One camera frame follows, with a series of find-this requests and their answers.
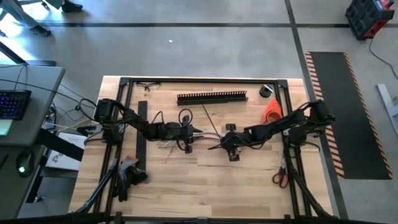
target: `wooden table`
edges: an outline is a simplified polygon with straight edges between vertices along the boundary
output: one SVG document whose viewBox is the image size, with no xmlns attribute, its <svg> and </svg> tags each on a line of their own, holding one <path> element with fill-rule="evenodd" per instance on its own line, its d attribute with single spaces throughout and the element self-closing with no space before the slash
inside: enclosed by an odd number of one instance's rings
<svg viewBox="0 0 398 224">
<path fill-rule="evenodd" d="M 116 98 L 120 77 L 105 76 L 99 99 Z M 303 81 L 288 79 L 293 109 L 307 101 Z M 137 102 L 148 101 L 148 120 L 162 110 L 165 122 L 177 121 L 183 108 L 193 112 L 192 124 L 203 131 L 214 132 L 201 105 L 177 106 L 177 94 L 211 91 L 246 90 L 247 103 L 206 105 L 206 109 L 220 134 L 225 134 L 226 123 L 236 123 L 238 131 L 243 127 L 260 123 L 261 114 L 269 98 L 259 95 L 260 85 L 252 84 L 201 84 L 162 83 L 144 91 L 134 84 L 131 108 L 137 110 Z M 292 215 L 289 187 L 281 189 L 271 181 L 280 167 L 282 137 L 275 135 L 260 150 L 243 148 L 241 160 L 230 162 L 224 149 L 207 150 L 218 144 L 214 140 L 198 141 L 193 152 L 185 154 L 177 147 L 159 148 L 159 142 L 147 142 L 147 172 L 150 180 L 129 189 L 127 202 L 114 198 L 112 213 L 138 217 L 222 217 L 222 218 L 283 218 Z M 70 210 L 82 206 L 98 184 L 105 145 L 99 141 L 88 143 L 81 162 Z M 126 128 L 121 159 L 136 154 L 136 130 Z M 302 160 L 308 188 L 323 208 L 332 214 L 328 189 L 318 149 L 302 147 Z M 302 194 L 296 185 L 300 211 L 304 214 Z M 107 189 L 104 190 L 101 211 L 104 210 Z"/>
</svg>

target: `gray floor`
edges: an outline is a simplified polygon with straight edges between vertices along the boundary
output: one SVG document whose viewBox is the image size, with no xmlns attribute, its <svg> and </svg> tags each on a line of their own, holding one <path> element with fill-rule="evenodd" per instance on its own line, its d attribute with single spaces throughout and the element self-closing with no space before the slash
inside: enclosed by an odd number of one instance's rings
<svg viewBox="0 0 398 224">
<path fill-rule="evenodd" d="M 346 0 L 291 0 L 297 23 L 344 24 Z M 84 1 L 86 11 L 65 15 L 40 4 L 24 6 L 44 22 L 230 22 L 288 23 L 284 1 L 271 0 L 106 0 Z M 392 21 L 398 23 L 398 16 Z M 7 16 L 0 22 L 9 36 L 1 39 L 25 59 L 55 60 L 67 72 L 63 84 L 95 100 L 103 75 L 302 78 L 290 28 L 264 27 L 50 27 L 53 37 L 32 35 Z M 398 137 L 375 84 L 398 95 L 389 67 L 358 42 L 349 29 L 298 29 L 304 51 L 346 52 L 353 64 L 368 110 L 392 171 L 398 175 Z M 385 28 L 373 50 L 398 68 L 398 29 Z M 60 88 L 62 93 L 73 93 Z M 74 102 L 57 96 L 57 106 Z M 61 124 L 74 122 L 63 118 Z M 72 180 L 46 179 L 43 202 L 24 205 L 20 217 L 67 212 Z M 396 223 L 398 180 L 341 180 L 350 219 Z"/>
</svg>

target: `orange striped border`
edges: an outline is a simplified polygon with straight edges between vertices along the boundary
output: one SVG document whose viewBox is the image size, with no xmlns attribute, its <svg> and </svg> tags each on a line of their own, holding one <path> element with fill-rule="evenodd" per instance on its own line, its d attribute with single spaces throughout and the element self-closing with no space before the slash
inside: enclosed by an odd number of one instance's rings
<svg viewBox="0 0 398 224">
<path fill-rule="evenodd" d="M 317 98 L 317 100 L 324 100 L 322 95 L 322 89 L 318 81 L 317 71 L 315 70 L 315 66 L 313 64 L 310 52 L 305 53 L 305 60 L 307 61 L 308 71 L 310 72 L 310 78 L 313 90 L 315 92 L 315 97 Z M 333 134 L 333 129 L 330 125 L 326 127 L 325 134 L 328 140 L 329 150 L 331 153 L 331 158 L 333 159 L 333 165 L 335 166 L 336 174 L 338 177 L 344 178 L 343 164 L 341 163 L 335 136 Z"/>
<path fill-rule="evenodd" d="M 355 88 L 358 91 L 359 98 L 361 99 L 363 110 L 365 110 L 366 116 L 368 117 L 368 121 L 369 121 L 369 124 L 371 125 L 374 138 L 376 139 L 377 145 L 379 146 L 380 155 L 383 158 L 384 165 L 386 165 L 386 169 L 388 171 L 388 177 L 390 179 L 392 179 L 393 176 L 392 176 L 390 165 L 389 165 L 389 163 L 387 161 L 386 154 L 384 153 L 383 148 L 381 146 L 381 142 L 380 142 L 379 136 L 377 135 L 377 131 L 376 131 L 376 128 L 374 127 L 374 125 L 373 125 L 371 116 L 369 115 L 369 111 L 366 108 L 365 101 L 363 100 L 363 96 L 362 96 L 361 90 L 359 89 L 358 81 L 357 81 L 357 79 L 355 77 L 354 69 L 353 69 L 351 63 L 349 62 L 349 58 L 348 58 L 348 55 L 346 53 L 344 53 L 344 57 L 346 58 L 346 62 L 347 62 L 347 65 L 348 65 L 349 72 L 353 76 L 353 81 L 354 81 Z"/>
</svg>

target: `red scissors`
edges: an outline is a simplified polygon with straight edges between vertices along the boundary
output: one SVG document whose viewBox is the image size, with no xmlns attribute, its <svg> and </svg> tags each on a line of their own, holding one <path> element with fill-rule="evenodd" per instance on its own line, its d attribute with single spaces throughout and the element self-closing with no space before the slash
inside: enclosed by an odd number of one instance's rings
<svg viewBox="0 0 398 224">
<path fill-rule="evenodd" d="M 283 189 L 286 188 L 287 184 L 289 183 L 289 176 L 287 175 L 286 161 L 284 155 L 282 155 L 282 159 L 280 160 L 279 171 L 272 177 L 272 181 L 274 184 L 279 184 L 279 187 Z"/>
</svg>

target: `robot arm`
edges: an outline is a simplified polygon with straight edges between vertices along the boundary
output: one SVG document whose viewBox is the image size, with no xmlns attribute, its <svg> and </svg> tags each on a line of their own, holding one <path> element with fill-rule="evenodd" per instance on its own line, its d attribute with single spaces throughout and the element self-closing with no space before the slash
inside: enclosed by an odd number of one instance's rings
<svg viewBox="0 0 398 224">
<path fill-rule="evenodd" d="M 111 120 L 114 110 L 120 111 L 123 116 L 122 119 Z M 184 116 L 179 123 L 164 123 L 163 121 L 150 123 L 142 119 L 134 110 L 127 109 L 120 102 L 112 99 L 98 101 L 94 120 L 102 124 L 104 128 L 103 138 L 106 141 L 119 142 L 121 140 L 119 133 L 121 128 L 119 126 L 128 124 L 140 131 L 149 141 L 183 141 L 185 143 L 185 148 L 183 149 L 185 153 L 192 152 L 193 133 L 201 132 L 190 124 L 192 118 L 190 119 L 189 115 Z"/>
<path fill-rule="evenodd" d="M 310 108 L 310 116 L 305 116 L 304 111 Z M 279 132 L 289 129 L 289 142 L 294 145 L 301 145 L 305 142 L 307 135 L 325 132 L 325 127 L 334 122 L 335 117 L 330 113 L 322 100 L 308 102 L 290 115 L 285 116 L 270 124 L 259 124 L 244 128 L 243 133 L 236 132 L 235 124 L 227 124 L 229 131 L 221 138 L 221 143 L 209 149 L 222 147 L 228 153 L 230 161 L 239 161 L 238 147 L 247 146 L 252 149 L 259 149 L 266 141 Z"/>
</svg>

